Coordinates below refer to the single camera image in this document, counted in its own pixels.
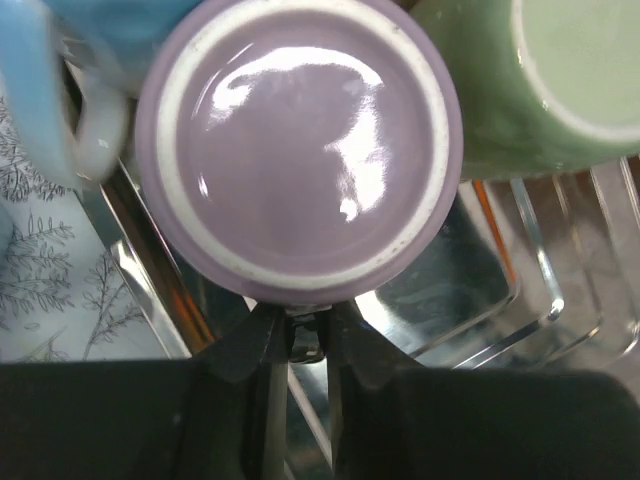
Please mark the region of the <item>blue white mug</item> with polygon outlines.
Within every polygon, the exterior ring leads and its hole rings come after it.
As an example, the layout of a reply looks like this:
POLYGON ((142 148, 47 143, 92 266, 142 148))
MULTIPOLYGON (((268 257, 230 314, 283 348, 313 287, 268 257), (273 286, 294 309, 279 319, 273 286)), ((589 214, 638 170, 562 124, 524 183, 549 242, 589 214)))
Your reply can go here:
POLYGON ((109 178, 131 100, 194 1, 4 1, 1 77, 35 169, 80 190, 109 178))

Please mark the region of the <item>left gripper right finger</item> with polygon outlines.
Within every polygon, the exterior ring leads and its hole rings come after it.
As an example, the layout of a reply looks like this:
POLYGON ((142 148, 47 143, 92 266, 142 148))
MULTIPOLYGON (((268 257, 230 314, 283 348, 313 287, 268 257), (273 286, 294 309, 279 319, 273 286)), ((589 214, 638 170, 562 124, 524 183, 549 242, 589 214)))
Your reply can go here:
POLYGON ((595 371, 426 367, 327 314, 338 479, 635 479, 639 405, 595 371))

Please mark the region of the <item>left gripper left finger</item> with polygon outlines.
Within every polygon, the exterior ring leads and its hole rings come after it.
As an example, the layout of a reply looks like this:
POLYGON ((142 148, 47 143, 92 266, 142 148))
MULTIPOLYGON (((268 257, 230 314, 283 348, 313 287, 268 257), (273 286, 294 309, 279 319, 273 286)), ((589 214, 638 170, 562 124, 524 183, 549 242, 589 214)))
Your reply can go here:
POLYGON ((1 368, 5 479, 280 479, 284 430, 273 305, 190 359, 1 368))

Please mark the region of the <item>purple mug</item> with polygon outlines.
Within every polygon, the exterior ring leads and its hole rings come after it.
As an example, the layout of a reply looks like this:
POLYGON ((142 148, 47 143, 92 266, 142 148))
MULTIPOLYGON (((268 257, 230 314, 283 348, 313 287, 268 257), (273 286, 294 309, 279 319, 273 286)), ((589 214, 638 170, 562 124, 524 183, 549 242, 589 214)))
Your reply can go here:
POLYGON ((137 105, 160 232, 211 282, 285 307, 375 290, 434 239, 463 160, 455 87, 390 1, 205 1, 137 105))

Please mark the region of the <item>green mug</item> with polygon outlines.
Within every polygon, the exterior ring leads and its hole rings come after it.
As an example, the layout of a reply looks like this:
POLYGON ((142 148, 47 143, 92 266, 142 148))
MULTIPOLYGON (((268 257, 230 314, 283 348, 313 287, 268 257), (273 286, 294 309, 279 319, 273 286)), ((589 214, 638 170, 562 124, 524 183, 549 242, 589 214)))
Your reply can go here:
POLYGON ((453 79, 463 177, 575 172, 639 151, 635 1, 421 1, 453 79))

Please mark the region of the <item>steel tray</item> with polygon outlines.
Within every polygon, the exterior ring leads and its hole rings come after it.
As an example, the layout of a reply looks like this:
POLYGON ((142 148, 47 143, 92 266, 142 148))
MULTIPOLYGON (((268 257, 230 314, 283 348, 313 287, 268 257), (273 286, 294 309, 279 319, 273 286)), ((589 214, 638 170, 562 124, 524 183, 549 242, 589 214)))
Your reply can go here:
MULTIPOLYGON (((78 199, 167 356, 195 356, 258 306, 205 280, 168 248, 130 158, 78 199)), ((619 381, 639 405, 639 162, 464 183, 418 259, 344 303, 423 366, 595 371, 619 381)), ((280 479, 338 479, 329 310, 285 314, 280 479)))

